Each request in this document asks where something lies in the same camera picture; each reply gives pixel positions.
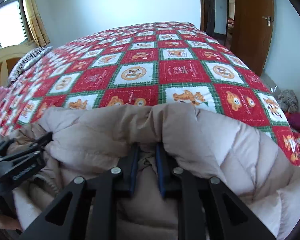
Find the striped grey pillow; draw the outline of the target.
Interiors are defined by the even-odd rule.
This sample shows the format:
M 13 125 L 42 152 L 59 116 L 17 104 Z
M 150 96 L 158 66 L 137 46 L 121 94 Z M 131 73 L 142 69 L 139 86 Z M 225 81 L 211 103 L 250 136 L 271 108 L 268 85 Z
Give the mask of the striped grey pillow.
M 53 46 L 48 46 L 48 47 L 37 47 L 29 51 L 12 68 L 8 76 L 7 83 L 8 84 L 14 83 L 23 72 L 30 69 L 40 59 L 42 59 L 46 54 L 48 54 L 52 49 Z

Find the pile of clothes on floor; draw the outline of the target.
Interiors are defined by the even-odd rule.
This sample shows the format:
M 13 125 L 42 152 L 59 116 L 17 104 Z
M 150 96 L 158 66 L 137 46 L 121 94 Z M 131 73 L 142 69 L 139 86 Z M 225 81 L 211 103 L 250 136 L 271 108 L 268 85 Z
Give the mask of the pile of clothes on floor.
M 284 112 L 290 127 L 300 133 L 299 101 L 293 90 L 282 90 L 277 97 L 277 102 Z

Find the red patchwork bear bedspread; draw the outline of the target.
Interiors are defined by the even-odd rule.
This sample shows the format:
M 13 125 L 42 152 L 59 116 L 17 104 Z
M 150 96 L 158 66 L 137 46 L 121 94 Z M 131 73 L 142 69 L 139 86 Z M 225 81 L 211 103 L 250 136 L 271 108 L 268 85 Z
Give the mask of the red patchwork bear bedspread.
M 189 22 L 113 28 L 43 52 L 0 89 L 0 135 L 49 107 L 190 103 L 260 129 L 300 166 L 300 133 L 261 79 Z

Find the window with frame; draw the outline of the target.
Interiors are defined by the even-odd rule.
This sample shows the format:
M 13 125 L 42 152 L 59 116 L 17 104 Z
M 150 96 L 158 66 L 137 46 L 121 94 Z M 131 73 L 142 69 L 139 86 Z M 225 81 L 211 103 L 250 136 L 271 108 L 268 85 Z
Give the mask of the window with frame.
M 23 0 L 5 0 L 0 6 L 0 49 L 32 40 Z

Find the beige puffer coat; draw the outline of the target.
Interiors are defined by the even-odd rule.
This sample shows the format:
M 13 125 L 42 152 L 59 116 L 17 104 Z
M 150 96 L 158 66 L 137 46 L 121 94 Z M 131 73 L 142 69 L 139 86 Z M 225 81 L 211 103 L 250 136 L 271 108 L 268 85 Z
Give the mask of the beige puffer coat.
M 133 143 L 141 147 L 136 192 L 118 204 L 118 239 L 176 239 L 177 204 L 158 189 L 155 145 L 193 175 L 219 177 L 277 239 L 300 219 L 300 166 L 264 132 L 188 103 L 110 106 L 91 110 L 48 108 L 32 124 L 0 135 L 15 139 L 14 153 L 53 133 L 47 166 L 13 192 L 21 227 L 31 222 L 76 176 L 93 178 L 117 165 Z

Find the wooden headboard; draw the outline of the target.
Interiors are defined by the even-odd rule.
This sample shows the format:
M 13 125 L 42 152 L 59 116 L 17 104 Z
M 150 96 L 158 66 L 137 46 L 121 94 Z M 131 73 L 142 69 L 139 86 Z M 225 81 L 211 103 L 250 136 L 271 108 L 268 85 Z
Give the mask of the wooden headboard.
M 29 51 L 36 48 L 36 44 L 19 44 L 0 49 L 0 86 L 5 86 L 14 65 Z

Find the brown wooden door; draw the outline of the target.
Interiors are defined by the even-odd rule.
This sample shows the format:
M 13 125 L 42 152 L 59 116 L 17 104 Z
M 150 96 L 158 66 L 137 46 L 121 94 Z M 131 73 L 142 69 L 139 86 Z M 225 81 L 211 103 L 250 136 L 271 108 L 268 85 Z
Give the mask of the brown wooden door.
M 263 16 L 271 17 L 267 26 Z M 274 0 L 235 0 L 231 51 L 261 76 L 273 32 Z

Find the yellow curtain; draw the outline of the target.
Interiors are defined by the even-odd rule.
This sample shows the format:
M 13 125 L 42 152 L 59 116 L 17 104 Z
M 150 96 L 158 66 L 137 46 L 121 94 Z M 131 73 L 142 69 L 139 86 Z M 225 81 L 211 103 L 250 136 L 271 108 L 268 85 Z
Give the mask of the yellow curtain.
M 36 0 L 23 0 L 23 4 L 25 5 L 26 19 L 35 43 L 40 47 L 48 45 L 50 39 L 43 25 Z

